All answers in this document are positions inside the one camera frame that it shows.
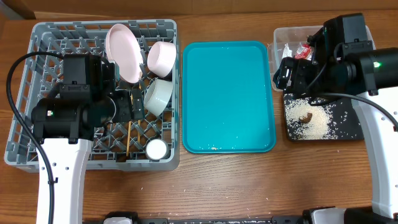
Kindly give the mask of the brown food scrap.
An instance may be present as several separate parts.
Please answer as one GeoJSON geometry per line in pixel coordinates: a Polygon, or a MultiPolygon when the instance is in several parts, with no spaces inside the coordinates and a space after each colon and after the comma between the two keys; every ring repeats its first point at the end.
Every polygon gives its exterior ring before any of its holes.
{"type": "Polygon", "coordinates": [[[307,113],[306,115],[300,116],[298,120],[303,124],[307,124],[312,120],[312,116],[312,113],[307,113]]]}

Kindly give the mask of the large white round plate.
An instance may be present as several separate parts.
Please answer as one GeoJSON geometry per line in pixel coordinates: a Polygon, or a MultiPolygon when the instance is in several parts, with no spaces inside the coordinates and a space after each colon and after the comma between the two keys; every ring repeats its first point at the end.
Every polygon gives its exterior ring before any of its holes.
{"type": "Polygon", "coordinates": [[[106,34],[106,55],[119,66],[120,77],[128,83],[137,83],[142,77],[143,64],[140,45],[124,24],[115,24],[106,34]]]}

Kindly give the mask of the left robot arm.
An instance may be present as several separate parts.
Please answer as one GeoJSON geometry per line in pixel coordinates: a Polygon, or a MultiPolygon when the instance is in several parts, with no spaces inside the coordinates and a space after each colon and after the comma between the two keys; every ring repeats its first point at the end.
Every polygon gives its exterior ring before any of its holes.
{"type": "Polygon", "coordinates": [[[63,80],[31,112],[39,153],[37,223],[81,223],[96,128],[142,120],[139,90],[118,90],[119,65],[92,54],[63,58],[63,80]]]}

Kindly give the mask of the white paper cup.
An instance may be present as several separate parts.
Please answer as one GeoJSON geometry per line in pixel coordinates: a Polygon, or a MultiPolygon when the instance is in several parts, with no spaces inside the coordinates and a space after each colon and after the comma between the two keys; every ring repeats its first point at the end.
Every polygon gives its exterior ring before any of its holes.
{"type": "Polygon", "coordinates": [[[147,143],[146,158],[159,161],[161,159],[168,159],[170,156],[169,145],[163,139],[153,139],[147,143]]]}

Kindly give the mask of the small pink bowl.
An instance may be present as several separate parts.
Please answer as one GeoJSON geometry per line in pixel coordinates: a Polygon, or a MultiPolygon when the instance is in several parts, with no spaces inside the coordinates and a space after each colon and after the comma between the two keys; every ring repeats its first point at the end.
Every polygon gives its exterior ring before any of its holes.
{"type": "Polygon", "coordinates": [[[177,56],[177,49],[170,42],[156,42],[150,49],[147,66],[149,70],[158,77],[166,77],[174,67],[177,56]]]}

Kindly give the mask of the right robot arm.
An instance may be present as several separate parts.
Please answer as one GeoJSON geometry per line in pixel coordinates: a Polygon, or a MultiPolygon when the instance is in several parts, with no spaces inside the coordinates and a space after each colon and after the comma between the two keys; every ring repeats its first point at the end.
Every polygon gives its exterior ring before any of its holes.
{"type": "Polygon", "coordinates": [[[397,49],[375,49],[364,16],[326,21],[308,36],[310,60],[282,59],[273,77],[278,89],[321,106],[349,98],[364,136],[371,168],[370,207],[315,208],[305,223],[397,222],[397,49]]]}

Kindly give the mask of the grey round bowl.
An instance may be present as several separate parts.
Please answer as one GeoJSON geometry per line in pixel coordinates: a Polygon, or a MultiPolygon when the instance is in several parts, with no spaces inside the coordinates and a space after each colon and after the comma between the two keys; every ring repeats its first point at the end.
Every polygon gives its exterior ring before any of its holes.
{"type": "Polygon", "coordinates": [[[144,108],[155,116],[159,116],[166,108],[173,92],[173,83],[155,79],[147,89],[144,97],[144,108]]]}

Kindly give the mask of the red snack wrapper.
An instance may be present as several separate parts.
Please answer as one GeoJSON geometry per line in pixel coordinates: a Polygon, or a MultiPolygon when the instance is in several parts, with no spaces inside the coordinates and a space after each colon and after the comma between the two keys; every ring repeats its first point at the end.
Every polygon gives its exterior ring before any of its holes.
{"type": "Polygon", "coordinates": [[[294,58],[296,59],[312,59],[312,47],[308,44],[299,44],[298,49],[296,50],[294,58]]]}

